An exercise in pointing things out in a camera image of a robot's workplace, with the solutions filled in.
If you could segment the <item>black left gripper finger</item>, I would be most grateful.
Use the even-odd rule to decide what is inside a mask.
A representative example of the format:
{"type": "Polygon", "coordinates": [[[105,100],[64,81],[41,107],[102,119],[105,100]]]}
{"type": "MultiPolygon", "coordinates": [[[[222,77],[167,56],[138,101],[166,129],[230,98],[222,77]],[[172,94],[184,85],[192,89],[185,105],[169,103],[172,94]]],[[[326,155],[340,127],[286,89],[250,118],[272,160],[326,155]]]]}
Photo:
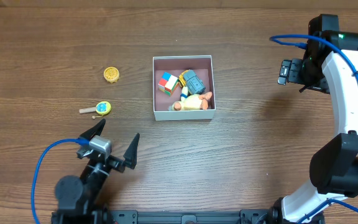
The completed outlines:
{"type": "Polygon", "coordinates": [[[79,139],[85,139],[85,140],[92,140],[95,136],[100,136],[104,126],[106,124],[106,120],[103,118],[101,121],[99,121],[97,124],[95,124],[92,128],[89,128],[89,130],[83,132],[79,139]]]}
{"type": "Polygon", "coordinates": [[[137,150],[139,145],[140,134],[137,133],[126,152],[124,153],[124,165],[130,169],[135,169],[137,165],[137,150]]]}

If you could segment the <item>colourful puzzle cube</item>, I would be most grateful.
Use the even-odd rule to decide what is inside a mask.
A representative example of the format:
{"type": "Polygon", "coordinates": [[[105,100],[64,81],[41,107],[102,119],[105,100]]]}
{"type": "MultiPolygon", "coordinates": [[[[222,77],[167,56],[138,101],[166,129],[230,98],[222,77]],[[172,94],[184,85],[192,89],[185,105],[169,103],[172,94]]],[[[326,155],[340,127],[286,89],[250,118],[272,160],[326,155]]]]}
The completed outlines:
{"type": "Polygon", "coordinates": [[[158,89],[168,96],[173,95],[178,86],[178,77],[165,72],[158,82],[158,89]]]}

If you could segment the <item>white plush duck toy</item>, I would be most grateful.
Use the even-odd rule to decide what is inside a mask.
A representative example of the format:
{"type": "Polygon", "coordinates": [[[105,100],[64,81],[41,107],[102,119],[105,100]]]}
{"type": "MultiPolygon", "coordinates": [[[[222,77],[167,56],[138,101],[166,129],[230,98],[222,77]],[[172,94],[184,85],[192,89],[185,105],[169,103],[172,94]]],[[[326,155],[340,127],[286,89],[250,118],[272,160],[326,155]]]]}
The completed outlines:
{"type": "Polygon", "coordinates": [[[169,111],[191,111],[191,110],[207,110],[209,101],[212,98],[211,91],[204,94],[191,95],[187,86],[181,89],[180,101],[174,102],[168,107],[169,111]]]}

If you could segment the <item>yellow grey toy truck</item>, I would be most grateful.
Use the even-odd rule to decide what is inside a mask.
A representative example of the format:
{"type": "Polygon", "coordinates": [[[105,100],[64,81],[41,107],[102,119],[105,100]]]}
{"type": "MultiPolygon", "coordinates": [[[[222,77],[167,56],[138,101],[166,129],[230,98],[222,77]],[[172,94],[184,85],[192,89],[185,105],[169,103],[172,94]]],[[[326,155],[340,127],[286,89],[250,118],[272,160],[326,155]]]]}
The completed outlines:
{"type": "Polygon", "coordinates": [[[180,86],[186,86],[189,94],[191,95],[203,94],[206,89],[202,80],[193,70],[185,70],[179,75],[178,80],[180,82],[180,86]]]}

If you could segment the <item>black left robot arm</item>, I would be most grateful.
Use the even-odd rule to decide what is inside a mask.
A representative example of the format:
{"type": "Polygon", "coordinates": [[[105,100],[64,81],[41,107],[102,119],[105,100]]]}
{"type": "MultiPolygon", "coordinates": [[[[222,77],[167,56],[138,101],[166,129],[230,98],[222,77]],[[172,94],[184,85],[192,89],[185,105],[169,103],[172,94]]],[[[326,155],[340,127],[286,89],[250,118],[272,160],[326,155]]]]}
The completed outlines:
{"type": "Polygon", "coordinates": [[[111,155],[112,141],[101,137],[105,124],[102,119],[79,135],[77,158],[89,161],[80,176],[66,175],[57,182],[58,208],[52,213],[52,223],[116,223],[108,206],[99,204],[100,191],[112,170],[123,173],[136,167],[140,134],[134,136],[120,159],[111,155]]]}

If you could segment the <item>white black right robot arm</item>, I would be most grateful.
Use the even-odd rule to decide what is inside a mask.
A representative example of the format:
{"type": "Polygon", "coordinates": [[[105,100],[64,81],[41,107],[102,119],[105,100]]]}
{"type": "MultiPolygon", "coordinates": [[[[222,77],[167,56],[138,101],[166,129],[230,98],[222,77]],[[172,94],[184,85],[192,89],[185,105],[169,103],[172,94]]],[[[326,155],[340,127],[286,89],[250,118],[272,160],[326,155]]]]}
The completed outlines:
{"type": "Polygon", "coordinates": [[[271,36],[281,45],[304,50],[301,59],[284,60],[278,83],[329,94],[334,136],[310,161],[309,179],[278,199],[260,223],[323,223],[324,210],[346,206],[358,196],[358,33],[344,32],[336,15],[310,20],[307,34],[271,36]]]}

